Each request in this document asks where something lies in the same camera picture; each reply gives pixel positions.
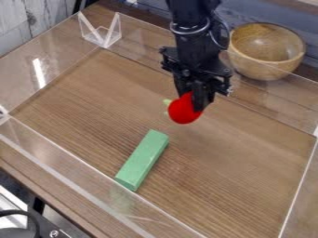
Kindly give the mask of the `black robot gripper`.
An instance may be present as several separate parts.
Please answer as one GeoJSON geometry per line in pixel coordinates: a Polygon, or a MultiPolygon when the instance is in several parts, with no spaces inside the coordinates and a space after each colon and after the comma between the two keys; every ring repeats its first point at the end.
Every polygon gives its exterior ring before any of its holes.
{"type": "Polygon", "coordinates": [[[229,36],[220,29],[171,32],[175,46],[159,50],[161,68],[172,74],[177,95],[192,91],[193,111],[201,112],[213,102],[215,93],[228,95],[232,72],[220,61],[220,53],[228,47],[229,36]]]}

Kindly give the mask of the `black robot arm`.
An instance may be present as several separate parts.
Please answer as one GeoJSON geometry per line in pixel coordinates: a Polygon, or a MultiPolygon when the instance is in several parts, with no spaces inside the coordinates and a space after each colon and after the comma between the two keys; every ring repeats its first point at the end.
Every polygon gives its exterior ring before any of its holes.
{"type": "Polygon", "coordinates": [[[175,46],[159,50],[161,68],[172,74],[179,97],[189,94],[193,112],[229,93],[232,71],[220,60],[229,45],[229,29],[216,8],[220,0],[165,0],[175,46]]]}

